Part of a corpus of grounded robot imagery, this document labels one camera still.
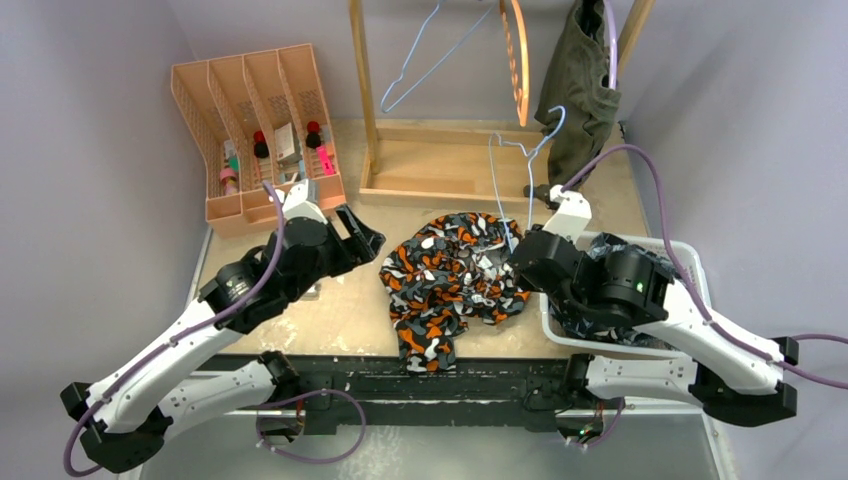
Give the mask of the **orange plastic file organizer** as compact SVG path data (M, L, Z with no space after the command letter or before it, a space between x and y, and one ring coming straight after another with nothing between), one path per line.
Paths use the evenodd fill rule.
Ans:
M205 219L218 236L274 227L265 182L287 192L308 181L326 213L345 203L311 45L176 64L171 92L205 163Z

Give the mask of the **white box in organizer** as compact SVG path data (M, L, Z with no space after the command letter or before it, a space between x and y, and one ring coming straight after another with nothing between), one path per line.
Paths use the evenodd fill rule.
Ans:
M302 159L300 141L291 122L274 130L276 160L280 165L294 164Z

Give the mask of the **grey leaf pattern shorts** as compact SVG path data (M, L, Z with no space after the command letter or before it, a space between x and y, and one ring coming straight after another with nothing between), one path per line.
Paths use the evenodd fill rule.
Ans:
M554 317L570 337L673 351L667 342L635 327L657 320L666 288L682 276L670 259L603 232L582 251L570 297L554 300Z

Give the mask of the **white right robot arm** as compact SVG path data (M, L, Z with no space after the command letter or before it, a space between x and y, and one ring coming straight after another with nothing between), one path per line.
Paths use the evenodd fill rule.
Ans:
M558 234L535 229L510 263L518 285L546 295L566 319L630 330L669 347L655 360L573 356L561 381L569 404L627 396L672 400L740 427L796 416L798 392L785 382L782 368L796 365L798 343L760 337L706 307L672 258L608 233L580 250Z

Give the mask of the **orange camouflage shorts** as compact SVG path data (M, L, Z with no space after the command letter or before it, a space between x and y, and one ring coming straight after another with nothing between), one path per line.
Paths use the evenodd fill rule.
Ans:
M510 256L518 223L483 212L437 217L395 247L378 272L410 375L455 369L456 337L471 319L497 326L520 314L530 293L517 284Z

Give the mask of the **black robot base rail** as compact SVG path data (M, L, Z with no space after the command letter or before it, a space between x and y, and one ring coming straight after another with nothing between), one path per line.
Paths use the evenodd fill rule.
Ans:
M302 418L308 435L342 425L520 427L597 437L621 410L570 386L566 359L461 358L446 373L410 375L393 356L290 355L291 385L277 409Z

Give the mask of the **purple hanger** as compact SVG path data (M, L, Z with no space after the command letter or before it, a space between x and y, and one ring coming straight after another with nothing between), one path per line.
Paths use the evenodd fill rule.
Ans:
M618 81L618 36L614 11L609 0L602 1L604 7L605 31L609 48L608 87L615 90Z

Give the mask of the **pink tape roll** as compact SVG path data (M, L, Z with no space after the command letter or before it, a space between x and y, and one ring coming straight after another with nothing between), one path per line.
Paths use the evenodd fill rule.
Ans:
M219 181L221 182L221 184L224 186L225 189L227 189L227 188L237 188L238 187L238 173L237 173L236 170L234 170L230 167L223 168L219 172Z

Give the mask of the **dark olive green shorts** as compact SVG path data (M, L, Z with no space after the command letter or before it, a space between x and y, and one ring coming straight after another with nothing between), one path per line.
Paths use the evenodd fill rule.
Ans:
M542 83L534 118L552 135L546 183L523 188L525 196L548 199L553 185L580 188L592 170L585 167L609 139L621 92L611 85L610 66L617 58L604 32L601 1L575 1L565 17Z

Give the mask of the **red black item right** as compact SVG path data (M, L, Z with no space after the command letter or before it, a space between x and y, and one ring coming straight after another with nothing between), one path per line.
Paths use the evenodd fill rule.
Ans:
M310 149L318 149L322 146L321 125L317 121L309 121L306 125L307 135L305 145Z

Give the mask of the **small white block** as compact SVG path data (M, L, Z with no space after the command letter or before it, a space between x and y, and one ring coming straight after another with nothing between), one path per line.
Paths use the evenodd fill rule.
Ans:
M320 294L321 294L321 283L316 282L302 293L302 295L299 297L299 300L300 301L317 300L320 297Z

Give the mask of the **pink marker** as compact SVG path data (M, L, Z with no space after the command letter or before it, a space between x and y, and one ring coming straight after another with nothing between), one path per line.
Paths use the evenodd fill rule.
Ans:
M315 151L317 152L320 160L320 165L322 172L325 176L330 176L335 174L335 167L332 162L331 156L328 153L328 150L325 146L318 146Z

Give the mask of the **orange hanger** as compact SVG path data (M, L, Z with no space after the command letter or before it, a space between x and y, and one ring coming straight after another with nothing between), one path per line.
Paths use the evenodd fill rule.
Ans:
M518 0L500 0L498 12L505 35L517 119L519 125L525 127L528 122L530 103L529 42L526 22Z

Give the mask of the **light blue hanger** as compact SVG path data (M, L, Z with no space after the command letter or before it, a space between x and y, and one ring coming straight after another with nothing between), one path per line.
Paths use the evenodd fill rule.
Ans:
M404 58L396 74L387 83L378 102L382 114L390 114L406 103L423 85L429 82L457 53L469 42L477 31L493 16L496 10L494 1L481 1L482 7L472 7L472 21L453 33L449 25L448 40L445 45L436 48L433 54L426 54L425 48L432 45L444 20L449 14L459 13L461 8L456 1L435 1L409 42Z

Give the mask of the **red black item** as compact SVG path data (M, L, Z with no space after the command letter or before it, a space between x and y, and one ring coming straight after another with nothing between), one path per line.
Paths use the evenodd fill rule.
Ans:
M266 159L270 156L270 150L262 130L256 130L253 135L253 152L256 158Z
M318 149L322 146L321 125L317 121L309 121L306 125L307 135L305 145L310 149Z

